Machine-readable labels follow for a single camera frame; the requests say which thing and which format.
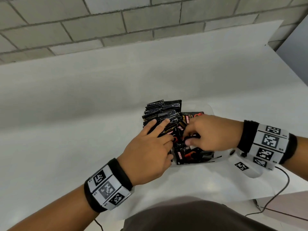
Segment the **gray wall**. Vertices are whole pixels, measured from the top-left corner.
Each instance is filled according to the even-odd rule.
[[[0,0],[0,64],[284,20],[276,49],[308,0]]]
[[[277,54],[308,85],[308,16],[277,50]]]

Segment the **forearm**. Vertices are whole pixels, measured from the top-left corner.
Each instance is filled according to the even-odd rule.
[[[308,181],[308,139],[297,137],[297,149],[283,167]]]
[[[89,206],[83,185],[57,199],[8,231],[81,231],[98,213]]]

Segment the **white tabletop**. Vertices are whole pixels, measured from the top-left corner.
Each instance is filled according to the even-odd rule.
[[[308,137],[308,89],[261,43],[98,68],[82,75],[28,81],[20,76],[18,83],[6,81],[6,87],[0,89],[6,97],[1,96],[0,102],[3,105],[6,99],[6,107],[11,109],[0,131],[0,230],[81,185],[121,154],[141,130],[144,105],[161,98],[194,101],[200,108],[208,103],[215,115],[255,120]],[[5,75],[8,69],[14,70],[4,66],[0,72]],[[28,122],[18,120],[19,127],[13,125],[16,104],[29,116]],[[93,113],[68,119],[72,108],[78,114]],[[291,183],[284,193],[308,190],[308,182],[289,175]],[[227,161],[170,168],[161,178],[137,186],[129,199],[102,213],[99,220],[123,219],[178,196],[217,202],[268,197],[286,181],[278,170],[248,178]]]

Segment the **black cable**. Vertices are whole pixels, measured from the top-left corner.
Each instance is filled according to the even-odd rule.
[[[260,214],[260,213],[263,213],[264,210],[266,209],[266,207],[268,206],[268,204],[269,204],[270,202],[272,202],[272,201],[274,200],[274,198],[276,198],[281,192],[283,192],[283,191],[288,187],[288,185],[289,185],[289,183],[290,183],[290,177],[289,177],[289,175],[288,175],[283,169],[278,168],[278,167],[276,167],[276,166],[275,166],[275,168],[277,168],[277,169],[283,171],[283,172],[285,173],[285,175],[287,175],[287,178],[288,178],[287,184],[283,187],[283,189],[282,189],[281,191],[279,191],[273,198],[270,199],[270,201],[268,201],[268,202],[265,204],[265,206],[263,207],[263,210],[262,210],[262,211],[260,211],[260,212],[255,212],[255,213],[249,213],[249,214],[247,214],[247,215],[245,215],[245,216],[249,216],[249,215],[252,215],[252,214]]]
[[[98,226],[102,229],[102,231],[104,231],[102,225],[96,219],[94,219],[94,221],[98,224]]]

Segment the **kopiko logo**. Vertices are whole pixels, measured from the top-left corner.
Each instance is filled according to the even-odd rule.
[[[177,153],[179,154],[179,158],[183,159],[182,156],[181,156],[181,153],[179,151]]]

